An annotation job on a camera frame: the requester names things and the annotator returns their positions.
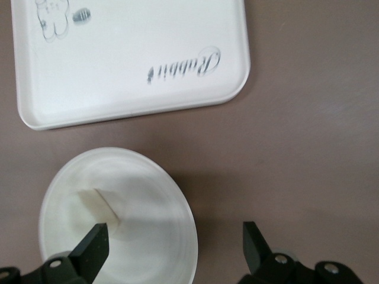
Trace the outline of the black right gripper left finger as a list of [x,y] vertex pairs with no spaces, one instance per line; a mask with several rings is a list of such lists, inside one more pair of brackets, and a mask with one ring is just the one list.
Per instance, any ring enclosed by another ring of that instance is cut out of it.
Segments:
[[72,251],[60,253],[42,265],[42,282],[93,283],[109,252],[108,226],[95,224]]

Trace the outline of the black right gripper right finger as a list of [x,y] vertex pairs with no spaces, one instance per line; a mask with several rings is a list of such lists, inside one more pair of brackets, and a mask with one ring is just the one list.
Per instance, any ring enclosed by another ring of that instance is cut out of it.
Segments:
[[294,283],[296,263],[284,253],[274,253],[255,222],[243,223],[243,254],[250,273],[243,283]]

